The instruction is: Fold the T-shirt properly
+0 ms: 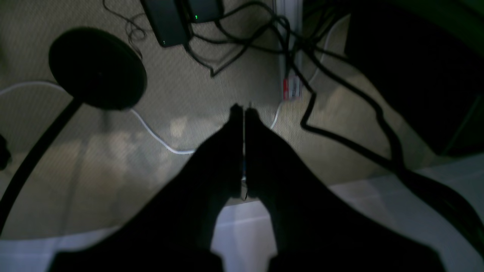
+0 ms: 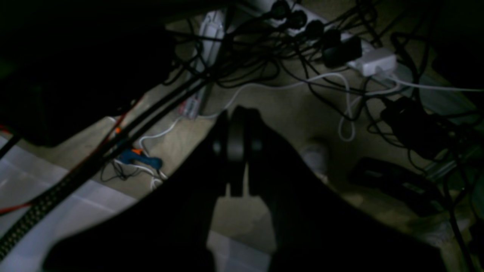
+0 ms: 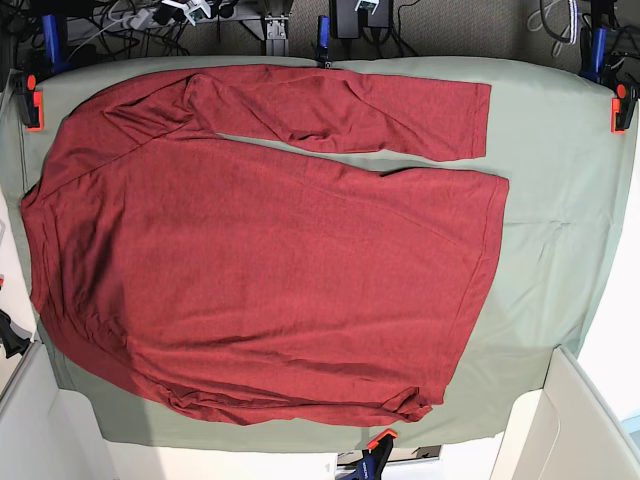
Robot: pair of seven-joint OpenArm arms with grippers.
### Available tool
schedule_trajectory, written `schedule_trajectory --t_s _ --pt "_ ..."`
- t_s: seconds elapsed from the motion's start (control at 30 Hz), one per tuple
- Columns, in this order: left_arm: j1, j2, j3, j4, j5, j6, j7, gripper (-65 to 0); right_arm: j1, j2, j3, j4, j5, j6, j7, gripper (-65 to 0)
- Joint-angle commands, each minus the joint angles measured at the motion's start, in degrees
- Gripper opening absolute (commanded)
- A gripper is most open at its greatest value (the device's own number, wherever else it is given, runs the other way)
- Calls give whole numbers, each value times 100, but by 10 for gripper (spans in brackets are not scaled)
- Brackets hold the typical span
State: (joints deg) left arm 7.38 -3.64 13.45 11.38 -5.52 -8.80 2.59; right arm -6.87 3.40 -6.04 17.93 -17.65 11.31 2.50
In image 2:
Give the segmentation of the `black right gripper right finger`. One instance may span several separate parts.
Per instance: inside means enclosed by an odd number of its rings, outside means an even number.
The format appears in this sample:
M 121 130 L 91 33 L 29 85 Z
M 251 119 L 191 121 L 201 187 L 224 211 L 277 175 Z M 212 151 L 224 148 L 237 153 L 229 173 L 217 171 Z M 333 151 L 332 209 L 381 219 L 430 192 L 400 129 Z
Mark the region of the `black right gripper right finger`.
M 354 208 L 248 110 L 248 186 L 271 214 L 270 272 L 445 272 L 439 249 Z

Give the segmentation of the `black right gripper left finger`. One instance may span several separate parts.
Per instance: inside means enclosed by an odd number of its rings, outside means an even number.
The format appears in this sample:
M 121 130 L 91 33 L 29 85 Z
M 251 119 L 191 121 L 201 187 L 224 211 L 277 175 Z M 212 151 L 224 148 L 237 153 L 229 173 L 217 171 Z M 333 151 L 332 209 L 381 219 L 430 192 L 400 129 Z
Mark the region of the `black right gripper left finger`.
M 43 272 L 214 272 L 207 239 L 225 193 L 222 113 L 194 151 L 155 191 L 123 212 L 57 242 Z

